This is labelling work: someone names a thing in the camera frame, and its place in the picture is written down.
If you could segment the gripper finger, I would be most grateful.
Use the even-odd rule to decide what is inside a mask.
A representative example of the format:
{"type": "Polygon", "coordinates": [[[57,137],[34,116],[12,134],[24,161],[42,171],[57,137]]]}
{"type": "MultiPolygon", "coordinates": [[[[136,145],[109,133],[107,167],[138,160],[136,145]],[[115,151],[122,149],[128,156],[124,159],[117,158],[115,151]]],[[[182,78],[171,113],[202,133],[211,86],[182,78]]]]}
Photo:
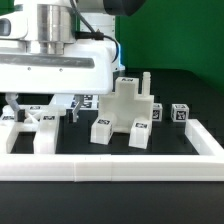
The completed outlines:
{"type": "Polygon", "coordinates": [[[66,116],[69,123],[76,123],[78,119],[78,112],[84,103],[84,96],[75,95],[72,103],[73,106],[66,110],[66,116]]]}
{"type": "Polygon", "coordinates": [[[14,111],[14,120],[16,122],[23,122],[25,120],[25,110],[21,109],[17,103],[17,93],[6,93],[5,100],[11,109],[14,111]]]}

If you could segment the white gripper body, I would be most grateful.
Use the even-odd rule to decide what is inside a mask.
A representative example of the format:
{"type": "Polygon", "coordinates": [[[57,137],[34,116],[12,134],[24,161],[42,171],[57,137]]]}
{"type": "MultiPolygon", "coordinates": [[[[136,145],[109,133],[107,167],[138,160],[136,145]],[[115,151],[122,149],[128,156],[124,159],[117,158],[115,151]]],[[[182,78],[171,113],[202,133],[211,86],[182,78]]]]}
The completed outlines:
{"type": "Polygon", "coordinates": [[[113,88],[116,47],[111,41],[77,41],[63,55],[25,52],[0,42],[0,92],[107,94],[113,88]]]}

